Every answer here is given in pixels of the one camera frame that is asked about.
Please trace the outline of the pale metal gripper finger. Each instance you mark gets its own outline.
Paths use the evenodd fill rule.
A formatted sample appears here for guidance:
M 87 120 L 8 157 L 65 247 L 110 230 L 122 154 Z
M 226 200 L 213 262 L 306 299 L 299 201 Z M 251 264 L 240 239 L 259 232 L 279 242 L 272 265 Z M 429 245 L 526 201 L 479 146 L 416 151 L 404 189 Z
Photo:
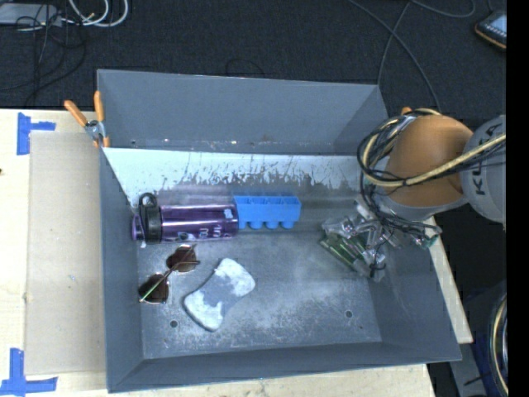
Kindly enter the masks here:
M 352 236 L 352 233 L 339 233 L 337 231 L 338 222 L 324 222 L 322 224 L 322 229 L 326 233 L 327 237 L 332 237 L 333 239 L 349 239 Z
M 360 233 L 364 223 L 365 219 L 360 215 L 343 217 L 338 221 L 336 228 L 339 233 Z

